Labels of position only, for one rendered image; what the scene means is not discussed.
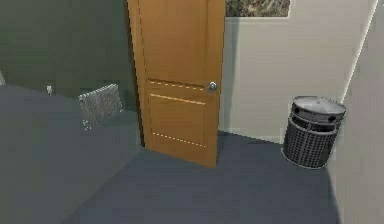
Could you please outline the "brown wooden room door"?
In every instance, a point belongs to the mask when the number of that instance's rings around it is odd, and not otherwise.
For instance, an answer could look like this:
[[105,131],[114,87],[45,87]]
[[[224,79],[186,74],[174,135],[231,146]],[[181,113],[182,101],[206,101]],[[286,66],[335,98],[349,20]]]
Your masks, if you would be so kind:
[[126,2],[144,146],[214,168],[226,1]]

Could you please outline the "framed wall picture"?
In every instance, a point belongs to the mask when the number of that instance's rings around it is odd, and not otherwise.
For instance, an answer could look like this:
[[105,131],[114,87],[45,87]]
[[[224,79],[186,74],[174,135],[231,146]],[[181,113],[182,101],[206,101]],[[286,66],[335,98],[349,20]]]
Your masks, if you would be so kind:
[[287,17],[291,0],[226,0],[227,17]]

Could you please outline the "grey mesh waste bin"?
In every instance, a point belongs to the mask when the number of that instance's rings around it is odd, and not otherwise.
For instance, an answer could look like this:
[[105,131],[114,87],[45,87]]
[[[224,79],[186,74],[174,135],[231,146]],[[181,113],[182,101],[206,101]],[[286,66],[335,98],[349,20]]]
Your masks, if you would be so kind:
[[282,155],[291,163],[307,168],[323,168],[346,113],[346,107],[319,96],[297,96],[292,101]]

